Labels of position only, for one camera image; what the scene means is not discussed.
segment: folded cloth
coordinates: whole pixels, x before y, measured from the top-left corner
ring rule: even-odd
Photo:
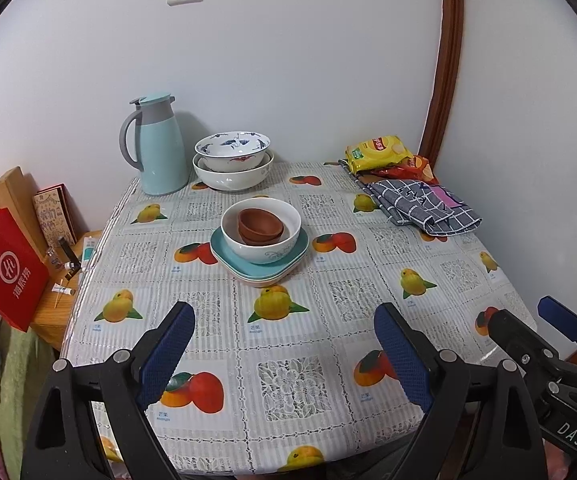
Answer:
[[[340,160],[350,177],[371,195],[396,225],[417,225],[431,236],[452,236],[475,230],[482,219],[454,193],[421,180],[381,180],[362,184]]]

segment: wall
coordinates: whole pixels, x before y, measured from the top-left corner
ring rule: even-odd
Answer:
[[[170,91],[187,152],[210,133],[267,134],[286,160],[422,136],[441,0],[13,0],[0,17],[0,174],[65,182],[101,228],[135,174],[128,102]]]
[[[565,0],[466,0],[436,170],[483,216],[478,236],[527,306],[550,294],[577,311],[577,16]]]

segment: white bowl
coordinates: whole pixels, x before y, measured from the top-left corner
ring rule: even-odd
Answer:
[[[284,232],[280,241],[273,245],[254,247],[242,241],[237,230],[237,214],[249,207],[270,211],[284,223]],[[295,246],[302,219],[297,210],[289,203],[277,198],[247,198],[230,206],[222,215],[222,232],[226,244],[233,253],[253,264],[270,264],[289,254]]]
[[[203,156],[195,155],[193,157],[193,168],[195,173],[204,184],[213,189],[220,191],[241,191],[249,187],[257,186],[264,180],[270,168],[273,167],[273,152],[267,150],[262,155],[262,163],[257,168],[248,171],[239,171],[237,173],[219,173],[210,171],[206,166],[206,160]]]
[[[262,163],[270,139],[255,132],[225,132],[200,140],[195,152],[203,156],[212,171],[235,173],[256,168]]]

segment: stack of plates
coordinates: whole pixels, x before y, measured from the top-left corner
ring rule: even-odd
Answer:
[[[283,258],[270,264],[252,264],[247,262],[227,246],[222,229],[215,229],[210,238],[210,248],[217,261],[225,266],[231,274],[248,285],[264,287],[273,285],[286,276],[307,253],[309,236],[303,229],[299,230],[295,247]]]

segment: pitcher lid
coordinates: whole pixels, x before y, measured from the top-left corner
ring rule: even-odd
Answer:
[[[168,101],[171,98],[171,94],[157,93],[149,94],[145,97],[140,97],[139,99],[134,99],[131,103],[139,102],[140,105],[152,105],[155,103],[161,103],[162,101]]]

